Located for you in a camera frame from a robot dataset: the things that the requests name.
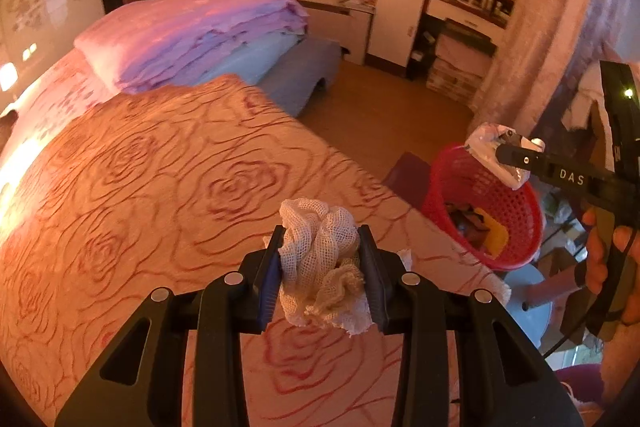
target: cabinet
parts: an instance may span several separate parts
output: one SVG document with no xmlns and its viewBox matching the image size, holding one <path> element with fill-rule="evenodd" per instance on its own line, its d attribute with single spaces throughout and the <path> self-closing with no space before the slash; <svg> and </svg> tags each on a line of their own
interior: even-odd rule
<svg viewBox="0 0 640 427">
<path fill-rule="evenodd" d="M 344 59 L 364 63 L 373 8 L 351 6 L 340 0 L 297 0 L 309 15 L 309 35 L 340 43 L 349 51 Z"/>
<path fill-rule="evenodd" d="M 405 68 L 424 0 L 377 0 L 367 53 Z"/>
<path fill-rule="evenodd" d="M 305 6 L 309 14 L 309 35 L 340 42 L 349 51 L 344 59 L 355 64 L 364 63 L 371 14 L 343 8 L 337 11 Z"/>
</svg>

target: lamp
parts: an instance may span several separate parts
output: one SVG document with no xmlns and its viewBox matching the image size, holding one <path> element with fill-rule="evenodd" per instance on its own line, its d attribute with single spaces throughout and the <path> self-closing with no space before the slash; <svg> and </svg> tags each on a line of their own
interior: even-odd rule
<svg viewBox="0 0 640 427">
<path fill-rule="evenodd" d="M 16 80 L 18 80 L 18 71 L 12 62 L 8 62 L 0 68 L 0 87 L 3 91 L 9 90 Z"/>
</svg>

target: mattress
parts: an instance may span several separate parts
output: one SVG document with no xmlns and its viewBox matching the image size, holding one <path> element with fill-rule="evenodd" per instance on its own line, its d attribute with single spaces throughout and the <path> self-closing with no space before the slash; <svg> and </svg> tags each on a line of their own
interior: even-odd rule
<svg viewBox="0 0 640 427">
<path fill-rule="evenodd" d="M 42 150 L 8 209 L 0 359 L 18 389 L 53 425 L 145 296 L 158 286 L 194 291 L 235 269 L 263 248 L 280 202 L 301 196 L 346 207 L 381 248 L 412 249 L 414 269 L 443 289 L 508 297 L 449 236 L 238 77 L 118 94 Z M 252 427 L 389 425 L 401 348 L 400 335 L 375 327 L 354 337 L 296 328 L 277 308 L 266 333 L 241 339 Z"/>
</svg>

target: folded blanket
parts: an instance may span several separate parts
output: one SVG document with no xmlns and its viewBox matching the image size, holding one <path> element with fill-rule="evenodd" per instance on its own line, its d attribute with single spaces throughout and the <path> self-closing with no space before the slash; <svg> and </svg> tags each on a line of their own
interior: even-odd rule
<svg viewBox="0 0 640 427">
<path fill-rule="evenodd" d="M 74 45 L 103 82 L 133 93 L 189 84 L 238 46 L 305 25 L 294 0 L 149 0 L 105 15 Z"/>
</svg>

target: finger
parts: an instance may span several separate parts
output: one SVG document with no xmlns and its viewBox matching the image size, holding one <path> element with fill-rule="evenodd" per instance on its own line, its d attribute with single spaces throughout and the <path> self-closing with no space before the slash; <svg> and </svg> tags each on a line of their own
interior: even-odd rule
<svg viewBox="0 0 640 427">
<path fill-rule="evenodd" d="M 625 251 L 629 241 L 631 240 L 632 230 L 629 227 L 617 227 L 613 233 L 613 244 L 618 250 Z M 640 263 L 640 236 L 636 234 L 633 245 L 629 250 L 629 255 L 633 257 L 636 263 Z"/>
<path fill-rule="evenodd" d="M 582 222 L 588 227 L 593 227 L 596 224 L 596 211 L 591 207 L 582 216 Z"/>
<path fill-rule="evenodd" d="M 588 270 L 585 276 L 585 284 L 594 295 L 602 291 L 602 285 L 607 280 L 607 266 L 598 264 L 595 268 Z"/>
<path fill-rule="evenodd" d="M 596 229 L 591 230 L 587 238 L 587 273 L 585 284 L 587 288 L 597 295 L 602 290 L 602 284 L 607 279 L 607 266 L 604 264 L 604 245 L 598 236 Z"/>
<path fill-rule="evenodd" d="M 597 229 L 591 230 L 585 246 L 589 253 L 587 256 L 587 267 L 604 264 L 604 244 L 598 235 Z"/>
<path fill-rule="evenodd" d="M 626 300 L 625 311 L 622 314 L 622 321 L 625 324 L 635 324 L 640 322 L 640 272 L 636 274 L 636 287 L 633 293 Z"/>
</svg>

